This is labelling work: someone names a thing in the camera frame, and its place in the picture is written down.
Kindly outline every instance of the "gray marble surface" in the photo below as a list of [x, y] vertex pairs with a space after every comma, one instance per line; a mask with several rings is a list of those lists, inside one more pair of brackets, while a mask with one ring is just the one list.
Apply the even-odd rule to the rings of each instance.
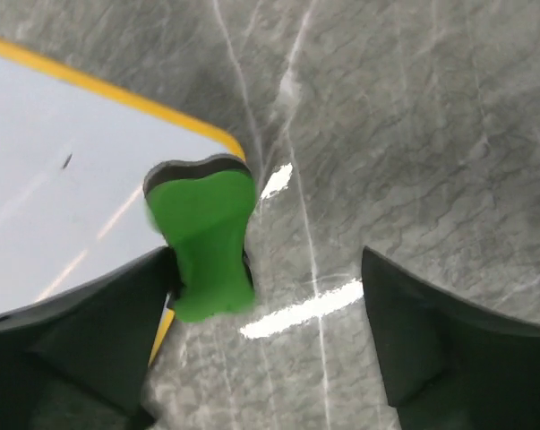
[[274, 187], [260, 303], [170, 333], [159, 428], [397, 430], [363, 245], [540, 323], [540, 0], [0, 0], [0, 36], [227, 129]]

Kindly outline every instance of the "green object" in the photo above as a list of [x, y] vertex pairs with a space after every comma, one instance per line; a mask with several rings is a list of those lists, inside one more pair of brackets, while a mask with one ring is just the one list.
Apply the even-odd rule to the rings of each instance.
[[147, 175], [144, 193], [184, 283], [176, 318], [192, 323], [248, 309], [255, 294], [243, 250], [256, 192], [245, 164], [232, 156], [161, 163]]

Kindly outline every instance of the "marble countertop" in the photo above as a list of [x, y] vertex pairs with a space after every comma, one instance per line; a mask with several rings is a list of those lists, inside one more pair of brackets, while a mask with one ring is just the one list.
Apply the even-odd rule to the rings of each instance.
[[540, 323], [540, 0], [0, 1], [0, 36], [231, 132], [254, 312], [178, 324], [164, 428], [382, 429], [364, 245]]

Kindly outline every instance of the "green sponge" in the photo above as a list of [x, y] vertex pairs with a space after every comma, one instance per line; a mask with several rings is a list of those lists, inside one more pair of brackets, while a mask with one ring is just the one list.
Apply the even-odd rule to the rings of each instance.
[[255, 293], [244, 237], [256, 192], [243, 161], [220, 155], [160, 163], [146, 176], [144, 195], [155, 226], [176, 252], [184, 283], [176, 318], [192, 323], [248, 309]]

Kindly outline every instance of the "yellow edge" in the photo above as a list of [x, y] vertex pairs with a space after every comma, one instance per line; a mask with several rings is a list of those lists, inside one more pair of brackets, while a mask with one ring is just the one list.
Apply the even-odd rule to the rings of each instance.
[[154, 358], [156, 357], [156, 354], [159, 352], [160, 345], [162, 345], [162, 342], [164, 341], [164, 338], [166, 336], [166, 333], [170, 326], [172, 325], [172, 322], [174, 321], [174, 311], [172, 309], [167, 309], [164, 313], [164, 317], [162, 318], [162, 321], [160, 322], [160, 326], [158, 331], [156, 332], [156, 338], [154, 339], [154, 345], [152, 346], [152, 352], [150, 353], [150, 360], [149, 360], [149, 366], [154, 361]]
[[0, 56], [7, 58], [21, 65], [48, 74], [54, 78], [69, 82], [77, 87], [81, 87], [90, 92], [94, 92], [100, 96], [112, 99], [118, 103], [122, 103], [130, 108], [137, 109], [145, 114], [149, 114], [169, 123], [179, 125], [187, 130], [193, 131], [205, 137], [209, 137], [215, 142], [219, 142], [226, 146], [230, 152], [240, 159], [245, 161], [244, 150], [230, 134], [203, 123], [202, 121], [184, 115], [175, 111], [170, 107], [160, 105], [157, 102], [145, 99], [141, 96], [123, 90], [100, 79], [79, 72], [50, 60], [33, 52], [30, 52], [22, 47], [5, 42], [0, 39]]

